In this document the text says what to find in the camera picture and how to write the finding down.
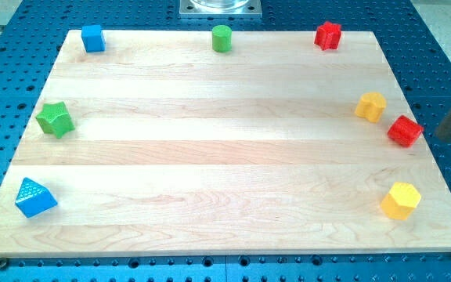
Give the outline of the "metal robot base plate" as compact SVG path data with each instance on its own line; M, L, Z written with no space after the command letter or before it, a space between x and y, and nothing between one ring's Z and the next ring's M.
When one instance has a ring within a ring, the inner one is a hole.
M180 0L181 18L262 16L261 0Z

